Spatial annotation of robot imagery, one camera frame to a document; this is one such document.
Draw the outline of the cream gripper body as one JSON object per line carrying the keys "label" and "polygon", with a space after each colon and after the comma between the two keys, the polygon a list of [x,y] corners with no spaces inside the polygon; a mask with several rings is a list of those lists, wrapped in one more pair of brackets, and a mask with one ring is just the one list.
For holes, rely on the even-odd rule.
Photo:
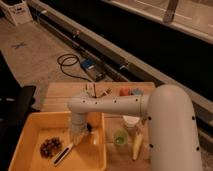
{"label": "cream gripper body", "polygon": [[70,142],[74,145],[78,145],[88,134],[89,131],[86,126],[71,125],[69,128]]}

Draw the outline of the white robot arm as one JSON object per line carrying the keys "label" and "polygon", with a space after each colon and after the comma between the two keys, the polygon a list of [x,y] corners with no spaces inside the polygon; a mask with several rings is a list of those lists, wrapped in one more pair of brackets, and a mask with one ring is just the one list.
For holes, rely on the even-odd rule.
{"label": "white robot arm", "polygon": [[195,110],[180,87],[164,84],[149,94],[91,98],[82,92],[69,99],[70,128],[79,135],[90,112],[148,120],[152,171],[203,171]]}

